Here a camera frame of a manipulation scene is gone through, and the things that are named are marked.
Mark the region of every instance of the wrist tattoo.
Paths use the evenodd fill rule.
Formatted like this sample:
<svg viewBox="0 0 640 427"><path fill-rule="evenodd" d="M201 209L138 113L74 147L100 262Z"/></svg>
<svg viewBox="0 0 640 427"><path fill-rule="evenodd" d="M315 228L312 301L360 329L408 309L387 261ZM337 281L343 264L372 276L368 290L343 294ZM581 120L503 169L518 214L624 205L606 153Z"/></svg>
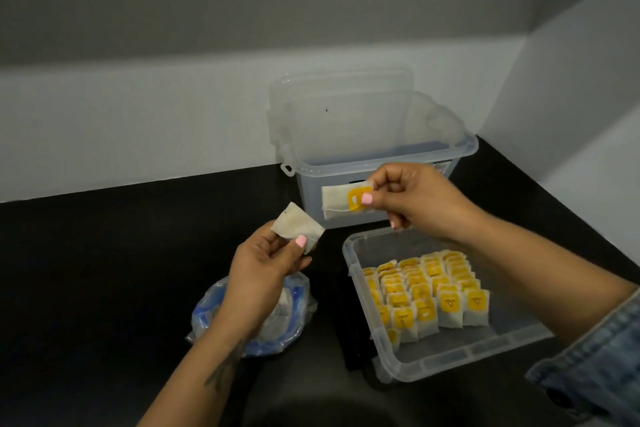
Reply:
<svg viewBox="0 0 640 427"><path fill-rule="evenodd" d="M238 344L236 344L236 347L229 351L229 354L224 360L222 360L222 363L216 366L213 373L205 380L204 386L213 383L214 388L219 392L222 388L222 383L227 372L234 372L236 370L236 366L240 361L240 358L242 358L243 347L244 340L241 339Z"/></svg>

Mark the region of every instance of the pink nail polish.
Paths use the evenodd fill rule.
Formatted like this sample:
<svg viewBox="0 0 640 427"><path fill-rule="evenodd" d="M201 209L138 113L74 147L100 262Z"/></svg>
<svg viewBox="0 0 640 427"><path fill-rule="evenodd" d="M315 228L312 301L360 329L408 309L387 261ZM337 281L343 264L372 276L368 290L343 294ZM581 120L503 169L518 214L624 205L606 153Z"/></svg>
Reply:
<svg viewBox="0 0 640 427"><path fill-rule="evenodd" d="M300 248L304 248L307 244L307 237L305 237L304 235L300 235L298 238L296 238L296 243Z"/></svg>

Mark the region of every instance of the blue denim fabric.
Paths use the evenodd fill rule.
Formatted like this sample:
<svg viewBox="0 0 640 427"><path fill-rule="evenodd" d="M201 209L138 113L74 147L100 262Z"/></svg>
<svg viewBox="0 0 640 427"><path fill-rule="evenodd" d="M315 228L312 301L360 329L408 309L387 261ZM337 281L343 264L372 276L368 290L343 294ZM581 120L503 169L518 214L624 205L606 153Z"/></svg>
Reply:
<svg viewBox="0 0 640 427"><path fill-rule="evenodd" d="M527 379L578 420L640 426L640 291Z"/></svg>

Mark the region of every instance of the forearm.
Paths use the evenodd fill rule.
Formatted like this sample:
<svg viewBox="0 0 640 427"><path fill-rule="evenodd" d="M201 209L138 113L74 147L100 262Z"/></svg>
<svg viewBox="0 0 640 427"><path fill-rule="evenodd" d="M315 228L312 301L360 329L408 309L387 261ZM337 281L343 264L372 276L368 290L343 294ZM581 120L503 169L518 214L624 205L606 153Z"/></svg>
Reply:
<svg viewBox="0 0 640 427"><path fill-rule="evenodd" d="M218 314L173 372L138 427L217 425L247 332Z"/></svg>
<svg viewBox="0 0 640 427"><path fill-rule="evenodd" d="M478 219L465 240L565 344L589 331L637 288L543 237L488 214Z"/></svg>

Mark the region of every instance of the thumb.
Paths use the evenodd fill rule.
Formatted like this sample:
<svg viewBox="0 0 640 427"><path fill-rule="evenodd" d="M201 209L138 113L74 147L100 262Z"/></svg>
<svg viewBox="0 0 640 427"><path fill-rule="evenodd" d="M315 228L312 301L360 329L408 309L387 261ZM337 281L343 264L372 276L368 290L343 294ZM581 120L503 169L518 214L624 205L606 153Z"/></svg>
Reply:
<svg viewBox="0 0 640 427"><path fill-rule="evenodd" d="M280 249L273 261L279 268L289 270L293 264L302 257L305 252L305 245L307 244L307 237L300 235L295 240L291 240L286 246Z"/></svg>
<svg viewBox="0 0 640 427"><path fill-rule="evenodd" d="M360 198L360 203L369 208L391 211L398 214L402 214L404 210L401 192L390 192L388 190L364 192Z"/></svg>

